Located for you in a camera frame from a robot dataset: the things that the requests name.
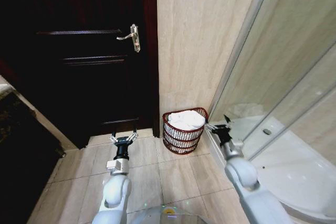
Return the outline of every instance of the tiled wall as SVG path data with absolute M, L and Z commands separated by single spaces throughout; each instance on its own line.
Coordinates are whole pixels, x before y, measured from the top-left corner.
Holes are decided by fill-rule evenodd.
M 208 110 L 251 0 L 157 0 L 160 114 Z

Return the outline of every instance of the shower drain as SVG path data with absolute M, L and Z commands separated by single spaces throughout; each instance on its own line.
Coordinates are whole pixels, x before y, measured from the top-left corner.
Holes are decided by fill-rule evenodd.
M 272 134 L 272 131 L 270 131 L 269 129 L 263 129 L 262 132 L 264 132 L 266 135 Z

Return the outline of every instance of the floor tile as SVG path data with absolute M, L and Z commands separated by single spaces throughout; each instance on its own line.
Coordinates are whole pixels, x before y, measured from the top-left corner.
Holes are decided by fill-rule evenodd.
M 200 195 L 187 158 L 159 163 L 159 169 L 165 204 Z
M 130 168 L 132 192 L 128 200 L 127 212 L 163 204 L 158 164 Z
M 234 189 L 202 197 L 210 220 L 217 224 L 249 224 Z
M 188 154 L 188 157 L 194 157 L 194 156 L 198 156 L 198 155 L 202 155 L 202 154 L 209 154 L 210 150 L 207 146 L 207 144 L 205 143 L 206 139 L 203 137 L 204 134 L 206 134 L 205 132 L 202 134 L 200 141 L 198 142 L 197 148 Z
M 139 134 L 138 139 L 153 136 L 152 129 L 141 129 L 141 130 L 138 130 L 137 132 Z M 116 137 L 129 136 L 131 134 L 132 134 L 132 131 L 118 132 L 116 134 Z M 111 136 L 111 134 L 92 136 L 89 140 L 88 146 L 98 145 L 98 144 L 109 144 L 111 143 L 109 136 Z
M 89 178 L 52 183 L 35 218 L 36 224 L 77 224 Z
M 169 151 L 166 146 L 162 142 L 162 138 L 156 138 L 155 139 L 155 146 L 156 146 L 156 152 L 157 152 L 157 161 L 158 162 L 165 162 L 165 161 L 171 161 L 175 159 L 181 159 L 181 158 L 187 158 L 187 155 L 178 155 L 175 153 L 172 153 Z
M 55 168 L 54 168 L 54 170 L 53 170 L 53 173 L 52 173 L 51 176 L 49 177 L 47 183 L 52 183 L 52 182 L 54 182 L 55 176 L 56 176 L 56 174 L 57 174 L 57 172 L 58 172 L 58 169 L 59 169 L 59 167 L 60 167 L 62 161 L 63 161 L 62 158 L 60 158 L 60 159 L 57 161 L 56 166 L 55 166 Z
M 109 172 L 106 169 L 106 163 L 109 160 L 113 160 L 113 158 L 117 153 L 117 147 L 114 144 L 110 143 L 110 144 L 97 145 L 95 147 L 90 148 L 97 148 L 96 157 L 93 161 L 91 174 L 94 175 Z
M 30 217 L 29 217 L 29 220 L 27 222 L 27 224 L 34 224 L 35 223 L 35 219 L 36 219 L 36 216 L 41 208 L 41 205 L 49 191 L 49 187 L 51 186 L 51 184 L 47 184 L 45 186 L 45 188 L 43 189 L 41 195 L 40 195 L 40 198 L 38 199 L 38 202 L 36 203 L 35 207 L 34 207 L 34 210 L 33 212 L 31 213 Z
M 141 210 L 141 211 L 137 211 L 137 212 L 132 212 L 132 213 L 129 213 L 127 214 L 127 224 L 131 224 L 132 221 L 141 213 L 143 213 L 144 210 Z
M 90 176 L 78 223 L 84 224 L 93 221 L 100 207 L 104 185 L 109 179 L 109 173 Z
M 158 162 L 154 137 L 136 140 L 128 147 L 128 153 L 130 156 L 130 167 L 156 164 Z
M 170 203 L 167 206 L 177 207 L 193 215 L 208 216 L 201 196 Z
M 190 157 L 189 161 L 201 195 L 233 187 L 224 175 L 224 171 L 218 168 L 211 154 Z
M 96 152 L 96 147 L 86 147 L 81 150 L 67 151 L 67 155 L 62 158 L 62 162 L 57 170 L 54 181 L 59 182 L 66 179 L 91 175 Z

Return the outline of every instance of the door handle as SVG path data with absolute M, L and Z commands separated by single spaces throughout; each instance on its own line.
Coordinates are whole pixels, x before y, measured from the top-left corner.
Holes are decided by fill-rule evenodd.
M 128 34 L 125 37 L 117 37 L 117 40 L 124 40 L 132 38 L 133 44 L 134 44 L 134 51 L 139 52 L 140 51 L 140 38 L 139 38 L 139 33 L 138 33 L 138 26 L 133 24 L 131 26 L 131 33 Z

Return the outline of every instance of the door frame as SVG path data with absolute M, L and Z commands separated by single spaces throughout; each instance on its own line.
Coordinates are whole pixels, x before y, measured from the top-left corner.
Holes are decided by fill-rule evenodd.
M 158 50 L 158 21 L 157 0 L 143 0 L 144 20 L 149 58 L 149 76 L 152 97 L 153 135 L 160 137 L 160 98 L 159 98 L 159 50 Z

